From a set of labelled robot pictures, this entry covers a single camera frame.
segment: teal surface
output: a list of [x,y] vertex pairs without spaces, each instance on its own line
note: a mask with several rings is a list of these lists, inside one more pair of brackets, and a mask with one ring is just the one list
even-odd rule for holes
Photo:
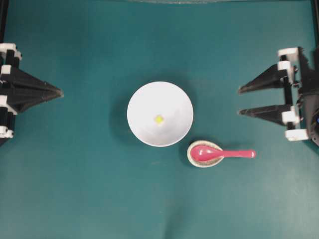
[[[236,114],[284,102],[282,90],[236,91],[280,48],[309,56],[310,1],[11,0],[5,40],[64,98],[19,115],[0,148],[0,238],[319,238],[317,149]],[[165,148],[139,142],[126,120],[134,91],[158,80],[194,105],[189,134]],[[258,156],[195,168],[196,139]]]

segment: pink spoon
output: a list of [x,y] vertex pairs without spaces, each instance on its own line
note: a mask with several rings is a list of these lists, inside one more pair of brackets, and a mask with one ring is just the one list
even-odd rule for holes
[[254,158],[256,152],[253,150],[248,151],[222,151],[207,145],[195,146],[190,152],[195,161],[206,162],[219,157],[241,157],[241,158]]

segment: white clip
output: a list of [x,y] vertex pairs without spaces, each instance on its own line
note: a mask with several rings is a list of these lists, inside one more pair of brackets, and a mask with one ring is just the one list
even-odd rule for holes
[[291,129],[285,131],[285,137],[289,141],[299,141],[309,139],[306,129]]
[[298,124],[300,122],[300,118],[298,115],[296,115],[295,107],[291,106],[290,111],[285,111],[281,113],[281,118],[284,124],[287,124],[289,122],[294,123],[294,125]]

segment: white bracket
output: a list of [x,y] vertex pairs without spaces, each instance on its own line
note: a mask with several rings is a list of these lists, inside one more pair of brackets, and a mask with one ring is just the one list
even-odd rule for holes
[[0,96],[0,107],[7,107],[8,112],[12,112],[15,116],[18,114],[11,106],[6,103],[7,96]]
[[284,124],[289,122],[293,123],[294,125],[300,122],[300,118],[296,115],[295,107],[291,106],[290,111],[285,111],[281,113],[281,118]]
[[5,58],[7,50],[14,51],[14,57],[18,57],[20,60],[22,60],[22,54],[21,54],[21,52],[17,51],[16,44],[14,44],[14,43],[0,43],[0,53],[1,53],[1,56],[3,58]]
[[285,131],[285,137],[289,141],[300,141],[309,139],[306,129],[291,129]]
[[279,61],[277,63],[278,70],[287,70],[289,82],[292,84],[294,82],[294,68],[291,66],[290,61]]
[[298,48],[292,47],[292,48],[285,48],[278,51],[278,57],[281,56],[287,56],[288,61],[298,61]]

